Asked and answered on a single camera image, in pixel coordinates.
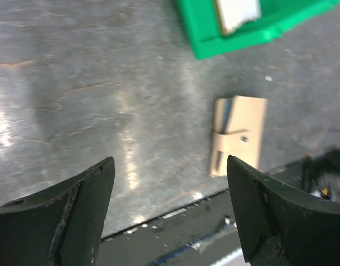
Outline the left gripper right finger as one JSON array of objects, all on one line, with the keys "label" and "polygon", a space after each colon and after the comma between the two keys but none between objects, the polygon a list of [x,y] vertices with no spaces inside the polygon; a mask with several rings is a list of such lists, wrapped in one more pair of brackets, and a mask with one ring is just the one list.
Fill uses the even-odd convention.
[{"label": "left gripper right finger", "polygon": [[340,203],[276,180],[235,156],[227,180],[244,260],[340,265]]}]

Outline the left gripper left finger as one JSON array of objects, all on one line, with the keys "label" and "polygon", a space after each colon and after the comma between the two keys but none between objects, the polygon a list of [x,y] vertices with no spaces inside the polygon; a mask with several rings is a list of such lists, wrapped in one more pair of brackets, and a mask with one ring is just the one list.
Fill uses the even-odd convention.
[{"label": "left gripper left finger", "polygon": [[114,180],[106,157],[0,206],[0,265],[95,265]]}]

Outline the white credit card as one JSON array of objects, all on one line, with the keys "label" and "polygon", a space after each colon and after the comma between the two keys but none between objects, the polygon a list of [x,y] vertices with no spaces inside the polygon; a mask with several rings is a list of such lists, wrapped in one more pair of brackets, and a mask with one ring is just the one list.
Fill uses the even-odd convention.
[{"label": "white credit card", "polygon": [[215,3],[223,35],[231,35],[242,25],[262,16],[259,0],[218,0]]}]

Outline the beige leather card holder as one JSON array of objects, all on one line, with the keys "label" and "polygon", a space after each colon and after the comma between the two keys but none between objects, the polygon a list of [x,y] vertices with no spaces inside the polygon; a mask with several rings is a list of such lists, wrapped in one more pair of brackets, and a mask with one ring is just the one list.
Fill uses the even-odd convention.
[{"label": "beige leather card holder", "polygon": [[209,175],[227,175],[227,158],[258,168],[268,100],[248,96],[215,101]]}]

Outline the green plastic bin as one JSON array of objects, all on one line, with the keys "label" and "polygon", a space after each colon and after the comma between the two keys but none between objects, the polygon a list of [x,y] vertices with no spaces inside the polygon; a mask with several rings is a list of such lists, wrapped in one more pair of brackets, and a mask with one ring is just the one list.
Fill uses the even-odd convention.
[{"label": "green plastic bin", "polygon": [[216,1],[176,1],[187,38],[198,59],[265,44],[304,21],[326,13],[340,1],[260,1],[262,16],[223,35]]}]

